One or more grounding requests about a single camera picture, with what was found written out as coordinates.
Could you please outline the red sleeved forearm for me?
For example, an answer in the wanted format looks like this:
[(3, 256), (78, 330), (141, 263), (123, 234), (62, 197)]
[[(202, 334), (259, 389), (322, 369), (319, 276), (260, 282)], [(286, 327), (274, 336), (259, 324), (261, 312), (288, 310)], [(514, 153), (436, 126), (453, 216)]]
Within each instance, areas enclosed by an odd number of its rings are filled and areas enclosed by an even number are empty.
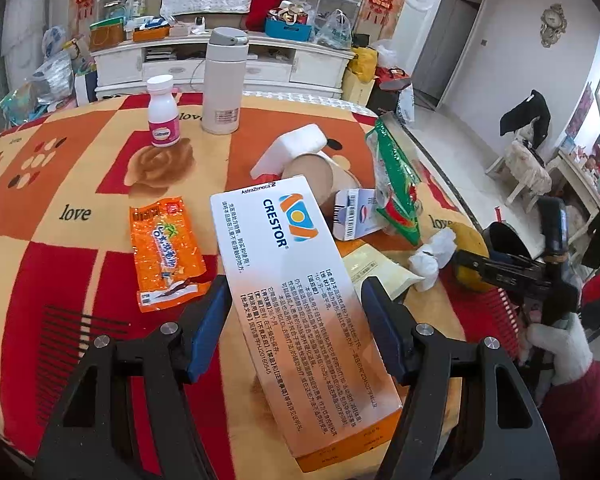
[(600, 436), (600, 362), (575, 382), (550, 388), (540, 414), (558, 460), (582, 455)]

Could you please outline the white gloved right hand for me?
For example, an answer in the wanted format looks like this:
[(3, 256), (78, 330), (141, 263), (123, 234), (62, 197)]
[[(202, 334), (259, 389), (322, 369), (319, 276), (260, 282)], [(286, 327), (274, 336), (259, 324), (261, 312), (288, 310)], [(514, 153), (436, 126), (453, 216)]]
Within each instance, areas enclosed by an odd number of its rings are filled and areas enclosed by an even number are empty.
[(554, 386), (568, 385), (583, 378), (593, 363), (593, 353), (579, 315), (569, 312), (564, 322), (564, 328), (532, 323), (519, 336), (518, 358), (521, 362), (528, 360), (533, 347), (554, 356)]

